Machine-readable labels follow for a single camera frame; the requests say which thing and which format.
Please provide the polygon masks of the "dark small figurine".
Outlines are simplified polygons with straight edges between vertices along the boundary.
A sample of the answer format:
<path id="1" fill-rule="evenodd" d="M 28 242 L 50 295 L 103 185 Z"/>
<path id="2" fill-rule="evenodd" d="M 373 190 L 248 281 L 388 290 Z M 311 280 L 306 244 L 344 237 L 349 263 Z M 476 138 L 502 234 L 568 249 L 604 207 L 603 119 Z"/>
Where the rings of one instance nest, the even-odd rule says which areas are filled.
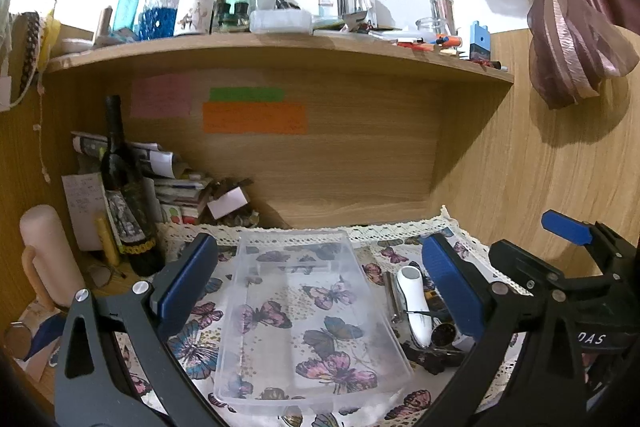
<path id="1" fill-rule="evenodd" d="M 423 367 L 432 375 L 438 375 L 449 367 L 459 367 L 465 359 L 465 353 L 457 348 L 416 349 L 412 343 L 405 341 L 401 343 L 401 349 L 410 362 Z"/>

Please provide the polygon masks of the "yellow taper candle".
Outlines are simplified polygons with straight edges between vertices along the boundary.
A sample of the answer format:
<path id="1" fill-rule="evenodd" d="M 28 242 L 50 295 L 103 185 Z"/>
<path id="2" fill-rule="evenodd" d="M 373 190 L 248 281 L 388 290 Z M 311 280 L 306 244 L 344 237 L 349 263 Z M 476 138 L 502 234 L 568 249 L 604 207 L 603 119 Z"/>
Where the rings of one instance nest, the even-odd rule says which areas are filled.
<path id="1" fill-rule="evenodd" d="M 111 227 L 103 212 L 96 214 L 94 224 L 96 225 L 96 233 L 98 233 L 107 263 L 111 267 L 117 268 L 120 263 L 119 252 L 111 233 Z"/>

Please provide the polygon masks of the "white handheld remote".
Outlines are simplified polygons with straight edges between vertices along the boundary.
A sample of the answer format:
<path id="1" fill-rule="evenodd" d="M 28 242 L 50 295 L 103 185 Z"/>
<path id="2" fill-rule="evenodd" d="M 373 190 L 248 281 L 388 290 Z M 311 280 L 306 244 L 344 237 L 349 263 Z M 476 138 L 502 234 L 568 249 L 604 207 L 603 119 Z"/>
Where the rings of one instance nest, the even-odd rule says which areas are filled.
<path id="1" fill-rule="evenodd" d="M 406 265 L 398 270 L 396 280 L 405 301 L 413 341 L 422 349 L 428 348 L 432 343 L 433 320 L 424 296 L 422 272 Z"/>

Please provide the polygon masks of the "pink candle cylinder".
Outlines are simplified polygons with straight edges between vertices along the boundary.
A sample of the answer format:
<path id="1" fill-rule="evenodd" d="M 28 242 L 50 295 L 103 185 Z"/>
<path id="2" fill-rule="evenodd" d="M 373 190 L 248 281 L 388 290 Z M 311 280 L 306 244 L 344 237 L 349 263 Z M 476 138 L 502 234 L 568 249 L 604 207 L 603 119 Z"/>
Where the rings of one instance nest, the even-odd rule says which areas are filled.
<path id="1" fill-rule="evenodd" d="M 85 280 L 58 213 L 50 205 L 32 207 L 21 217 L 20 232 L 23 271 L 38 301 L 50 311 L 69 308 Z"/>

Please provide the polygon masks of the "butterfly print tablecloth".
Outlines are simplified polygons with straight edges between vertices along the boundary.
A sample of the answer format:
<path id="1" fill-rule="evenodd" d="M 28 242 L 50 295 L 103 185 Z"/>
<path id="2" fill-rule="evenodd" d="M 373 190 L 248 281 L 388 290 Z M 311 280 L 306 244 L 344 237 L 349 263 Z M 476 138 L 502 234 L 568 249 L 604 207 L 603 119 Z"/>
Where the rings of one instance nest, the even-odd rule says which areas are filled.
<path id="1" fill-rule="evenodd" d="M 169 349 L 230 426 L 413 426 L 473 341 L 422 262 L 444 236 L 489 282 L 488 249 L 447 211 L 321 231 L 207 225 L 218 263 Z"/>

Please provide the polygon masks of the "stack of papers and books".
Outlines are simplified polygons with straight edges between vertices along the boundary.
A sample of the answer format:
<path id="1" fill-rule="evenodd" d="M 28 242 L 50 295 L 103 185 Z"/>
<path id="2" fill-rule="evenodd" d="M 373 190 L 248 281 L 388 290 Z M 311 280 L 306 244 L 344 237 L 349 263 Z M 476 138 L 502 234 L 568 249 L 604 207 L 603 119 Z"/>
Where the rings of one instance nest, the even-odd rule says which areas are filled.
<path id="1" fill-rule="evenodd" d="M 228 227 L 254 227 L 259 213 L 250 205 L 250 181 L 216 180 L 191 169 L 156 143 L 130 142 L 142 174 L 143 202 L 155 222 L 198 225 L 205 217 Z"/>

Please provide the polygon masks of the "dark wine bottle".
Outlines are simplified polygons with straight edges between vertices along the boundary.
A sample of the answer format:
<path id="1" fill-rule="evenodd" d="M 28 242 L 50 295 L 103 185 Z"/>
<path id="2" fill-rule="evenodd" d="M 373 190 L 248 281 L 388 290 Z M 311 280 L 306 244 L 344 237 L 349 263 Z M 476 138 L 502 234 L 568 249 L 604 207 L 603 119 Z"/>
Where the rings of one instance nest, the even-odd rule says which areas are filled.
<path id="1" fill-rule="evenodd" d="M 165 266 L 157 231 L 150 215 L 138 158 L 125 139 L 122 101 L 105 101 L 107 147 L 101 158 L 106 208 L 120 253 L 139 277 L 152 277 Z"/>

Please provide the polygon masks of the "clear plastic storage bin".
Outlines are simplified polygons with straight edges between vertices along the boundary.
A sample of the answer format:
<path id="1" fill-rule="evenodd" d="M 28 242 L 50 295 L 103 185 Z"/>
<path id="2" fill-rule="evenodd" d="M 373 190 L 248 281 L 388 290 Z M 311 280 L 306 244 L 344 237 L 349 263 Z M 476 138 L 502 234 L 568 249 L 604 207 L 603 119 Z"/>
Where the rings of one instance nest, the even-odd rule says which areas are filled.
<path id="1" fill-rule="evenodd" d="M 241 234 L 221 325 L 218 401 L 250 415 L 360 409 L 411 377 L 345 231 Z"/>

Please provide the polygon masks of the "blue plastic block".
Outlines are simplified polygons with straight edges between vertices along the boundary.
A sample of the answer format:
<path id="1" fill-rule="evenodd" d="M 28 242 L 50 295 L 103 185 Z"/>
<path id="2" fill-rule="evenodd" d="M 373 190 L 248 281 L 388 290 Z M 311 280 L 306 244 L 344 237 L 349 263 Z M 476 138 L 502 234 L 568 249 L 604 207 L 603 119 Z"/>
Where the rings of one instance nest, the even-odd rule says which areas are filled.
<path id="1" fill-rule="evenodd" d="M 470 54 L 472 61 L 491 60 L 491 35 L 487 26 L 476 20 L 470 30 Z"/>

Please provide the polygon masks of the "metallic tumbler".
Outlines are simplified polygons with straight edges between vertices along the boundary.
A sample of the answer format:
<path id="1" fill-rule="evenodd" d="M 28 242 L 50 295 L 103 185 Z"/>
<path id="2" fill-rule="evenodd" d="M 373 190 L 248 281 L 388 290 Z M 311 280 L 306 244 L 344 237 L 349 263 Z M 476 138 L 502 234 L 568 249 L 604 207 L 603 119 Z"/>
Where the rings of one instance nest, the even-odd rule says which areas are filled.
<path id="1" fill-rule="evenodd" d="M 457 35 L 454 23 L 454 0 L 430 0 L 432 17 L 437 23 L 437 31 L 445 35 Z"/>

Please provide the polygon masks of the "pink sticky note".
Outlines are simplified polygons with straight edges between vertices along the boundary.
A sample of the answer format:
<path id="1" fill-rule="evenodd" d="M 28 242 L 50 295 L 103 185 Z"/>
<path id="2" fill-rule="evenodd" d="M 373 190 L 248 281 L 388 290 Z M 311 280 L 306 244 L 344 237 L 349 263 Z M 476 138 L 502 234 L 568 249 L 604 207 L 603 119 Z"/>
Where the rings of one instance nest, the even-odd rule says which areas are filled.
<path id="1" fill-rule="evenodd" d="M 159 75 L 134 80 L 130 117 L 137 119 L 186 118 L 191 112 L 190 79 L 183 75 Z"/>

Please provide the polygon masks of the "orange sticky note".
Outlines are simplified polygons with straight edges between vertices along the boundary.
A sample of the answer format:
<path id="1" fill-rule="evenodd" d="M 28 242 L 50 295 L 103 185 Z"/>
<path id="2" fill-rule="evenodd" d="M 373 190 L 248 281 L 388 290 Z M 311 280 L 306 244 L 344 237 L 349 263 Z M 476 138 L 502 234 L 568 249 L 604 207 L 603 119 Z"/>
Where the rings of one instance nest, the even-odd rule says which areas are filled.
<path id="1" fill-rule="evenodd" d="M 205 102 L 203 131 L 219 134 L 306 134 L 306 106 L 290 102 Z"/>

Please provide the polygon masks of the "green sticky note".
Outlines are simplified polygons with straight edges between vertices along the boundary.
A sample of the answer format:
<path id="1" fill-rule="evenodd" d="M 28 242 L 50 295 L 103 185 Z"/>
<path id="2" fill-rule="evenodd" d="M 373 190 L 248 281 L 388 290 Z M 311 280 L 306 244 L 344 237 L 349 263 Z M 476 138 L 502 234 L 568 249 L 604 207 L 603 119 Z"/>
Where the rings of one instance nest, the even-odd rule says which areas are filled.
<path id="1" fill-rule="evenodd" d="M 209 102 L 267 102 L 284 101 L 284 91 L 273 87 L 221 87 L 209 90 Z"/>

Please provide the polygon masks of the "wooden shelf board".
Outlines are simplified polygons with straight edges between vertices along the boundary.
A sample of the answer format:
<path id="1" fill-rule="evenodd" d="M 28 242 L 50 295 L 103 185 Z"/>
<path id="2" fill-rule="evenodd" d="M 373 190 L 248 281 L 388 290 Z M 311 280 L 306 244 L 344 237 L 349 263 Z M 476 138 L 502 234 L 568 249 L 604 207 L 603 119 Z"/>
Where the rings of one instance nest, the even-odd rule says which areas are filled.
<path id="1" fill-rule="evenodd" d="M 195 69 L 239 68 L 371 74 L 436 82 L 498 82 L 508 72 L 380 40 L 296 34 L 218 34 L 108 46 L 52 60 L 46 72 L 154 76 Z"/>

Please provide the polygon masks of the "white plastic box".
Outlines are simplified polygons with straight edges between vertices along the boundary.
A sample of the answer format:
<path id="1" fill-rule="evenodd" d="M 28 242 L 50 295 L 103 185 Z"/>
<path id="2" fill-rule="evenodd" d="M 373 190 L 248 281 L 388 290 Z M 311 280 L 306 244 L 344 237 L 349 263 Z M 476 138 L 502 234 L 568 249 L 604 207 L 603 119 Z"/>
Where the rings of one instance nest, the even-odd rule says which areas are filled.
<path id="1" fill-rule="evenodd" d="M 312 16 L 296 9 L 256 10 L 250 14 L 252 34 L 312 34 Z"/>

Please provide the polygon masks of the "jar with blue beads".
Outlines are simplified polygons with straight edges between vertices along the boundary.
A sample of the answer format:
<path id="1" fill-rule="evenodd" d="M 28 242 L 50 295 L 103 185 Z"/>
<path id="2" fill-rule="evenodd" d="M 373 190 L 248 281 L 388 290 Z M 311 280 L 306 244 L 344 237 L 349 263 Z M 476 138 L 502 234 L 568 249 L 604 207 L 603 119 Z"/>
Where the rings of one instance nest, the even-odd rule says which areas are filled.
<path id="1" fill-rule="evenodd" d="M 179 0 L 145 0 L 139 15 L 138 36 L 142 41 L 174 35 Z"/>

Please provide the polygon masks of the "blue glass bottle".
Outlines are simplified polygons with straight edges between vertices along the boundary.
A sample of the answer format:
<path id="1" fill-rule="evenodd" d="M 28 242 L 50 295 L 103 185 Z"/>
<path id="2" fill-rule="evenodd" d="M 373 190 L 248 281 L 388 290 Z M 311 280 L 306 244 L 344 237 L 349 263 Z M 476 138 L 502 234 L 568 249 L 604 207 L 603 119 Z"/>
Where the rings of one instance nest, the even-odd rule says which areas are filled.
<path id="1" fill-rule="evenodd" d="M 114 32 L 127 28 L 134 28 L 134 18 L 136 17 L 140 0 L 118 0 L 114 13 L 112 29 Z"/>

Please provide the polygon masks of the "white printed mug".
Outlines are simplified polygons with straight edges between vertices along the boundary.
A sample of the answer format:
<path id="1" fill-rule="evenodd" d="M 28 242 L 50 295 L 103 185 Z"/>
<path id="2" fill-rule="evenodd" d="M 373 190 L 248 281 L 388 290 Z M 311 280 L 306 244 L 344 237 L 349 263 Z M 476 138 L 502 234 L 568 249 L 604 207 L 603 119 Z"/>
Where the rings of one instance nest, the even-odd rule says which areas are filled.
<path id="1" fill-rule="evenodd" d="M 215 0 L 180 0 L 174 35 L 208 35 Z"/>

